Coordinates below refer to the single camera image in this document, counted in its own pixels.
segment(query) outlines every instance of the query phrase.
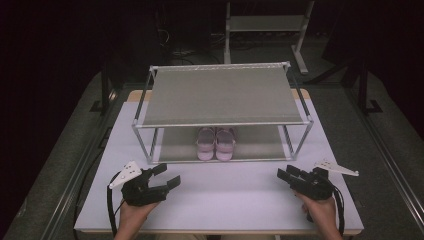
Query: white plastic part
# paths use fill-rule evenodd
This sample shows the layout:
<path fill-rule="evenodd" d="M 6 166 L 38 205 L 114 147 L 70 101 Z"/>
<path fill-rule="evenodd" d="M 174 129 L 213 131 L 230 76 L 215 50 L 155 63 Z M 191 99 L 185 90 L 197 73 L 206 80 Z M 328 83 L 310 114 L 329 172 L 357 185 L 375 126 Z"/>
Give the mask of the white plastic part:
<path fill-rule="evenodd" d="M 119 186 L 123 183 L 128 182 L 129 180 L 140 176 L 141 169 L 135 161 L 130 161 L 127 165 L 124 166 L 124 169 L 119 173 L 119 175 L 109 184 L 109 188 L 113 189 L 116 186 Z"/>
<path fill-rule="evenodd" d="M 316 162 L 315 163 L 315 167 L 319 167 L 331 172 L 338 172 L 338 173 L 342 173 L 342 174 L 346 174 L 346 175 L 351 175 L 351 176 L 359 176 L 359 172 L 358 171 L 352 171 L 349 170 L 347 168 L 344 168 L 342 166 L 337 165 L 336 163 L 332 163 L 329 161 L 321 161 L 321 162 Z"/>

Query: floor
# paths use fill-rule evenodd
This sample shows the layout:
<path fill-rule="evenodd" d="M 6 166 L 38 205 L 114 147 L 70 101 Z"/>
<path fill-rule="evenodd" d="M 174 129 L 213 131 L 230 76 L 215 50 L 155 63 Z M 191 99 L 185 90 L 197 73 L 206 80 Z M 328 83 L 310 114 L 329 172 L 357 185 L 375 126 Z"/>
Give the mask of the floor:
<path fill-rule="evenodd" d="M 359 177 L 345 176 L 365 226 L 354 239 L 424 239 L 422 220 L 420 223 L 418 219 L 423 215 L 412 214 L 413 208 L 419 206 L 414 202 L 424 199 L 424 142 L 387 95 L 382 82 L 372 74 L 367 97 L 375 100 L 382 112 L 369 116 L 356 105 L 357 85 L 345 89 L 339 84 L 343 71 L 320 84 L 303 84 L 334 65 L 321 58 L 327 39 L 308 36 L 302 55 L 309 74 L 301 75 L 290 50 L 295 37 L 255 40 L 245 48 L 234 46 L 232 63 L 291 62 L 300 86 L 311 95 L 338 163 L 360 172 Z M 190 46 L 182 46 L 178 51 L 182 49 Z M 178 59 L 170 60 L 173 65 L 223 62 L 222 48 L 190 56 L 174 53 Z M 115 89 L 109 110 L 101 115 L 93 108 L 101 100 L 100 74 L 93 78 L 4 239 L 112 238 L 110 234 L 76 233 L 73 223 L 84 204 L 120 106 L 129 92 L 137 88 L 140 84 L 128 83 Z"/>

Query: pair of shoes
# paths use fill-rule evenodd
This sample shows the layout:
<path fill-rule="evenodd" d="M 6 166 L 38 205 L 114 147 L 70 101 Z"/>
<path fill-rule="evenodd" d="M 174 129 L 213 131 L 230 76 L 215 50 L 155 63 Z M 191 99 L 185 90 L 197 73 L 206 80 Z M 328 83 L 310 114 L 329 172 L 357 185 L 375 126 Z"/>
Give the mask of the pair of shoes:
<path fill-rule="evenodd" d="M 201 127 L 197 135 L 197 157 L 202 161 L 213 158 L 216 148 L 216 158 L 228 161 L 233 157 L 236 144 L 235 128 Z"/>

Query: hand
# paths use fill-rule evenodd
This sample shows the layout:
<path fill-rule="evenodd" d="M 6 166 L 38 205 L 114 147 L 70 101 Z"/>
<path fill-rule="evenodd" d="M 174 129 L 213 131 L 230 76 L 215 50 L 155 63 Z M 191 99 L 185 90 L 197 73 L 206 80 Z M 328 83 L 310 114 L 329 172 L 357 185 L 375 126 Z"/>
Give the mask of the hand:
<path fill-rule="evenodd" d="M 159 203 L 151 203 L 145 206 L 130 206 L 124 202 L 120 210 L 119 228 L 115 240 L 130 240 L 137 237 L 138 231 L 147 219 L 147 215 Z"/>
<path fill-rule="evenodd" d="M 327 200 L 315 201 L 298 192 L 295 192 L 295 195 L 303 201 L 303 211 L 305 213 L 309 211 L 318 228 L 318 233 L 323 239 L 343 239 L 336 225 L 336 204 L 333 197 Z"/>

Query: white table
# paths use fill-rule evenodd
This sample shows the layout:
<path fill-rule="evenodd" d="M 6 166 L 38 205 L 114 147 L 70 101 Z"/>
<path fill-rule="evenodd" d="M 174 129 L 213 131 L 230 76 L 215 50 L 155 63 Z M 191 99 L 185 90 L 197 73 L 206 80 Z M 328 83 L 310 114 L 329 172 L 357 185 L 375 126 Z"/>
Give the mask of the white table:
<path fill-rule="evenodd" d="M 296 103 L 300 107 L 300 101 L 296 100 Z M 335 162 L 312 101 L 306 99 L 306 104 L 315 123 L 299 153 L 298 160 L 168 164 L 168 170 L 153 177 L 150 186 L 163 185 L 177 175 L 181 176 L 181 185 L 171 190 L 167 200 L 149 215 L 141 231 L 313 234 L 314 225 L 306 220 L 301 210 L 301 201 L 293 195 L 286 182 L 277 178 L 277 169 L 285 170 L 287 164 L 309 172 L 317 161 L 326 159 Z M 147 164 L 131 128 L 137 105 L 137 102 L 126 102 L 121 109 L 90 192 L 75 224 L 76 230 L 111 232 L 106 204 L 106 186 L 110 179 L 131 160 L 135 160 L 141 168 L 153 167 Z M 153 136 L 152 130 L 143 131 L 142 134 L 146 137 Z M 294 142 L 296 137 L 300 138 L 301 135 L 294 134 Z M 344 196 L 345 234 L 360 233 L 364 227 L 343 177 L 337 173 L 330 173 L 329 178 Z M 117 187 L 113 191 L 114 209 L 117 209 L 121 199 L 120 187 Z"/>

